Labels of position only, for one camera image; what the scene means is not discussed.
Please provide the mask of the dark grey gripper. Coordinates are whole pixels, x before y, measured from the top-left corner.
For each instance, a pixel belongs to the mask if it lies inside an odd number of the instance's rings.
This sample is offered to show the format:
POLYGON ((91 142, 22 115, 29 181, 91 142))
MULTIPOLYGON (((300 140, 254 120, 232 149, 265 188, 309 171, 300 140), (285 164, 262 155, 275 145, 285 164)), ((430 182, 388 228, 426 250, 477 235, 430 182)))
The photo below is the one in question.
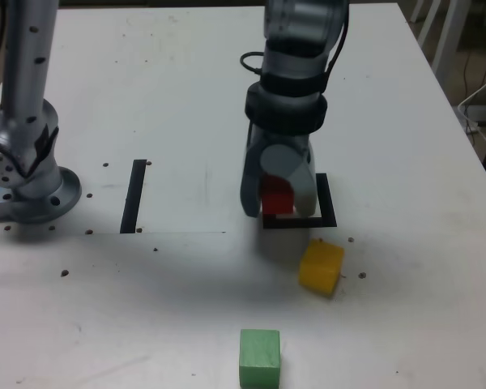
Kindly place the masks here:
POLYGON ((256 218, 260 212, 264 172, 290 185, 300 216, 315 213, 318 193, 308 135, 278 135, 249 123, 240 188, 241 206, 249 217, 256 218))

